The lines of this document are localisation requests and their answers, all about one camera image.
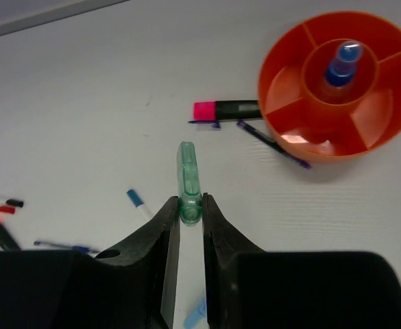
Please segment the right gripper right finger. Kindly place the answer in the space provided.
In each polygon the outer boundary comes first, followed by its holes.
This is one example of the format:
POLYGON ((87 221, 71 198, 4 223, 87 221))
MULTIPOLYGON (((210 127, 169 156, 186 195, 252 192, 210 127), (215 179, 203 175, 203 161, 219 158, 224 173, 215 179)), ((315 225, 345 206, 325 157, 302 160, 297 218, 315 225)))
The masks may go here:
POLYGON ((215 198, 203 194, 202 227, 207 322, 210 328, 240 328, 238 257, 263 253, 223 215, 215 198))

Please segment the light blue translucent pen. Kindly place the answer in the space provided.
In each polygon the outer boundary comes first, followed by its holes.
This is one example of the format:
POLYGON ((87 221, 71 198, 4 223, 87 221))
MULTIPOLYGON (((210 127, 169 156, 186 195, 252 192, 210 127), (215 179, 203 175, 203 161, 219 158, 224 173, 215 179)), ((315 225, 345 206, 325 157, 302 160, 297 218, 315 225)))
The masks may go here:
POLYGON ((204 298, 184 320, 184 329, 194 329, 196 325, 202 320, 207 318, 207 303, 204 298))

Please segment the dark blue pen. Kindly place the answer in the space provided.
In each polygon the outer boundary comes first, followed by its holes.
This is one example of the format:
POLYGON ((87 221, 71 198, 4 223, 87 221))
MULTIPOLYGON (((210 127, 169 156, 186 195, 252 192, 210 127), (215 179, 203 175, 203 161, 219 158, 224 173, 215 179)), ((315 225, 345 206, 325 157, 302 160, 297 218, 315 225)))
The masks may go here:
POLYGON ((363 46, 358 41, 348 40, 341 43, 325 72, 326 82, 336 88, 347 86, 355 76, 362 52, 363 46))

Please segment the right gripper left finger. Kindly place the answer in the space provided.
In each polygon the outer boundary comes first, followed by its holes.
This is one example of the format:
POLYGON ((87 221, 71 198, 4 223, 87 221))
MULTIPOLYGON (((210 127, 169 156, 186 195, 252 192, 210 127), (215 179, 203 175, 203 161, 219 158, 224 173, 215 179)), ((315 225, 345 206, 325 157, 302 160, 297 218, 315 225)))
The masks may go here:
POLYGON ((147 223, 100 252, 110 277, 103 302, 115 328, 172 328, 180 254, 178 198, 147 223))

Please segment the green pen cap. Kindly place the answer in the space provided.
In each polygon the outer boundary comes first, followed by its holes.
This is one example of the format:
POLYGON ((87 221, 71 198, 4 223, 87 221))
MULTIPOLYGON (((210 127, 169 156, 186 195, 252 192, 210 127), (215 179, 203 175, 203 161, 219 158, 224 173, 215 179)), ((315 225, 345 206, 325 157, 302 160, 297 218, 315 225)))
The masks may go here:
POLYGON ((179 216, 183 224, 192 227, 202 217, 202 192, 194 144, 182 141, 176 160, 179 216))

